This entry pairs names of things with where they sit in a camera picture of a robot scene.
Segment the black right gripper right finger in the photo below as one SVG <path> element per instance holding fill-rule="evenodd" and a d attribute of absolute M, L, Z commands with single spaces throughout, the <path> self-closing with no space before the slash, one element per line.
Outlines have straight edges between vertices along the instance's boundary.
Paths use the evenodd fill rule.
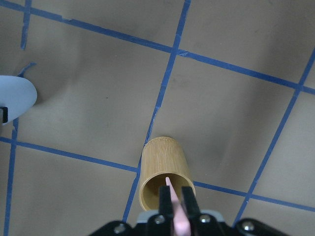
<path fill-rule="evenodd" d="M 188 220 L 193 220 L 197 218 L 200 214 L 200 208 L 198 206 L 197 200 L 195 198 L 194 191 L 189 186 L 183 186 L 181 190 L 181 205 L 188 218 Z"/>

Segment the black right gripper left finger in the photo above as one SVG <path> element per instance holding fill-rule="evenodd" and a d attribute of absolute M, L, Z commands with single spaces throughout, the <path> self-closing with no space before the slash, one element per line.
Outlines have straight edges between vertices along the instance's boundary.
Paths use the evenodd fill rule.
<path fill-rule="evenodd" d="M 159 188 L 158 222 L 164 223 L 167 219 L 172 219 L 172 202 L 169 186 Z"/>

